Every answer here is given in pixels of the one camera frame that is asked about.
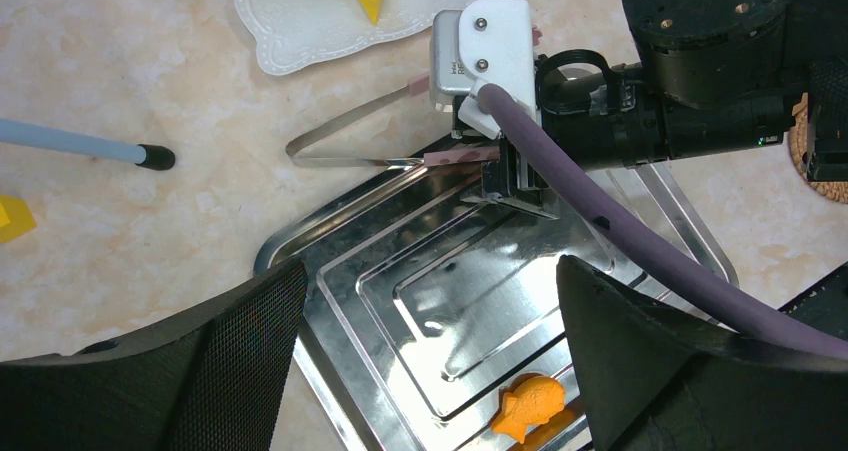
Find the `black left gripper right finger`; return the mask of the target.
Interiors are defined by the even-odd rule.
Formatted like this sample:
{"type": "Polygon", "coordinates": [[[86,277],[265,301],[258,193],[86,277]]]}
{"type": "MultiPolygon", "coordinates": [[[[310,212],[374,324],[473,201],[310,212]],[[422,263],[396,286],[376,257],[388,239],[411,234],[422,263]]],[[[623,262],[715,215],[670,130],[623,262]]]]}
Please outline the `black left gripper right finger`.
{"type": "Polygon", "coordinates": [[[740,336],[565,256],[560,311],[597,450],[843,450],[847,364],[740,336]]]}

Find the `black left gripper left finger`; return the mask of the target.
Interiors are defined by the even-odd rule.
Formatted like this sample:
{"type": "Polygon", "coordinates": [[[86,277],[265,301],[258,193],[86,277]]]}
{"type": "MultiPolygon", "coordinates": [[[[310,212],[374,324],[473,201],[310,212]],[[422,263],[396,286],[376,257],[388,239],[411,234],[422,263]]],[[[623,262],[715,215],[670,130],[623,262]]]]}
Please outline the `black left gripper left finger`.
{"type": "Polygon", "coordinates": [[[5,450],[266,450],[308,290],[297,258],[133,332],[1,365],[5,450]]]}

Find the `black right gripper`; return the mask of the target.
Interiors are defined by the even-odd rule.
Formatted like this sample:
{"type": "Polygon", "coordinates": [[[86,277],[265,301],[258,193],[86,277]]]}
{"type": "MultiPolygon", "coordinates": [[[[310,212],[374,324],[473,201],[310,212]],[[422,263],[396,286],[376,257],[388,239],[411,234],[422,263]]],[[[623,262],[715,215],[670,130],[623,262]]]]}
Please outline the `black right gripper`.
{"type": "MultiPolygon", "coordinates": [[[[792,96],[694,109],[651,90],[640,65],[611,68],[594,51],[541,55],[534,65],[541,127],[585,171],[777,145],[795,124],[792,96]]],[[[460,200],[558,219],[560,200],[547,182],[506,139],[498,151],[460,200]]]]}

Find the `metal tongs with pink tips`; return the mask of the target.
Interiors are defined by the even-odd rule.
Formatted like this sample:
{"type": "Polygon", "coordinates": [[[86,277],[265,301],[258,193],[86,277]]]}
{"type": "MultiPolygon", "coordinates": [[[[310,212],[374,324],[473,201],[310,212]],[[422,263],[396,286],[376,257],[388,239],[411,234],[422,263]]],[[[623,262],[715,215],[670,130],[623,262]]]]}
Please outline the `metal tongs with pink tips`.
{"type": "Polygon", "coordinates": [[[497,156],[498,141],[473,130],[454,138],[452,112],[430,100],[431,73],[379,82],[374,76],[337,77],[299,93],[303,106],[281,157],[298,168],[406,168],[458,162],[472,149],[477,160],[497,156]]]}

